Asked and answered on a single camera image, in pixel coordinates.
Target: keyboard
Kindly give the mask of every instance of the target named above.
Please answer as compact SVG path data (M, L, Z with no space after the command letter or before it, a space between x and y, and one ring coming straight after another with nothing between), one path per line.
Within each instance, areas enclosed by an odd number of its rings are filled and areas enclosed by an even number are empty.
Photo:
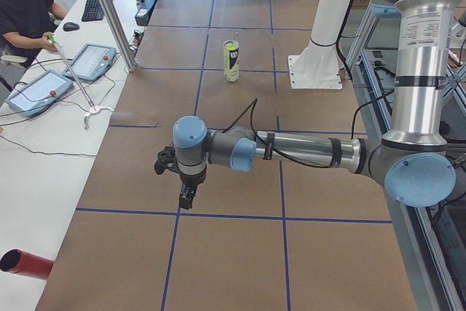
M86 6L82 14L82 22L99 21L103 19L102 6L99 0L86 0Z

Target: blue joint cap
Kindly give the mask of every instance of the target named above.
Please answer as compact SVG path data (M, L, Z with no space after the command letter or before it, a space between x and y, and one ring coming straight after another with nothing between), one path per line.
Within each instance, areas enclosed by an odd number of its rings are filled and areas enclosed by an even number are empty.
M230 156L230 167L233 170L250 171L253 166L253 160L256 156L257 144L248 138L240 139L234 145L232 155Z
M411 207L429 207L453 191L456 173L436 153L418 153L395 163L385 176L389 196Z
M378 4L371 4L372 13L374 17L377 18L397 18L401 17L401 13L396 10L395 7L390 5L378 5Z
M180 149L197 146L207 135L207 127L196 116L185 116L173 125L173 144Z

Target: chair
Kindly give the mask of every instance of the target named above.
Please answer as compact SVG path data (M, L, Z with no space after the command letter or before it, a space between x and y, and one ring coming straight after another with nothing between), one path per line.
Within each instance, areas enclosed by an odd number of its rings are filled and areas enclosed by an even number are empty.
M50 15L50 21L52 21L55 26L58 27L58 25L61 23L61 20L57 19L53 14ZM21 63L26 62L28 59L24 58L23 56L17 56L13 55L13 49L11 47L11 44L5 40L3 36L0 36L0 65L3 66L8 66L8 65L14 65L17 67L24 68Z

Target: white desk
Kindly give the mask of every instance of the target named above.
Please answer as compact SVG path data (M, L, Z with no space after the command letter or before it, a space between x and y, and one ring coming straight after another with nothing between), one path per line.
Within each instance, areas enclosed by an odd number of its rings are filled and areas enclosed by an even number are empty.
M62 22L76 22L81 28L65 32L60 25L55 32L55 39L68 58L88 42L117 48L106 17L102 21L81 22L85 1L77 0ZM135 29L141 30L134 20L135 0L114 0L114 5L130 40ZM40 61L52 58L59 56L45 51L38 55ZM59 73L65 68L60 61L44 66ZM42 72L40 66L34 66L22 80L29 82ZM102 104L115 107L127 78L121 57L106 75L116 86ZM112 82L102 77L87 91L97 104L111 86ZM89 108L81 92L66 100ZM6 104L0 108L2 116L11 112ZM90 129L85 131L84 112L75 105L59 102L31 121L4 127L1 135L35 151L97 154L110 116L110 111L102 111L90 117ZM0 117L0 125L22 119L19 115ZM0 155L0 255L18 248L55 259L94 158L32 154L3 139ZM30 311L35 308L45 281L0 272L0 286L0 310Z

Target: black t-shirt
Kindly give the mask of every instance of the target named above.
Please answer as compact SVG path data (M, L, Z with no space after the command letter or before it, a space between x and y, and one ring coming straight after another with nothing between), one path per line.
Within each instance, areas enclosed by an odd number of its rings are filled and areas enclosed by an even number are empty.
M44 32L54 31L48 9L54 0L0 0L0 35L18 32L28 38L41 38ZM34 58L40 50L13 47L16 55Z

